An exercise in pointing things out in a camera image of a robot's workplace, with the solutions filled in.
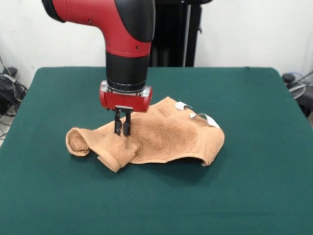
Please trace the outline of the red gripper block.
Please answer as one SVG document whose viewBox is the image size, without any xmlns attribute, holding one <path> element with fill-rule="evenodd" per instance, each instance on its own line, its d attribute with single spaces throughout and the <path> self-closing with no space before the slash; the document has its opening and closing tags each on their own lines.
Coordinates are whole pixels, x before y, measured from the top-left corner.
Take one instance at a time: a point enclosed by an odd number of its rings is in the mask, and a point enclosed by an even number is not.
<svg viewBox="0 0 313 235">
<path fill-rule="evenodd" d="M 143 90 L 136 93 L 121 93 L 112 90 L 107 80 L 103 80 L 100 84 L 99 98 L 101 105 L 110 110 L 115 110 L 114 114 L 114 133 L 121 135 L 122 122 L 120 120 L 120 109 L 125 114 L 125 122 L 123 124 L 124 136 L 131 134 L 131 113 L 145 113 L 150 107 L 152 98 L 152 87 L 145 86 Z"/>
</svg>

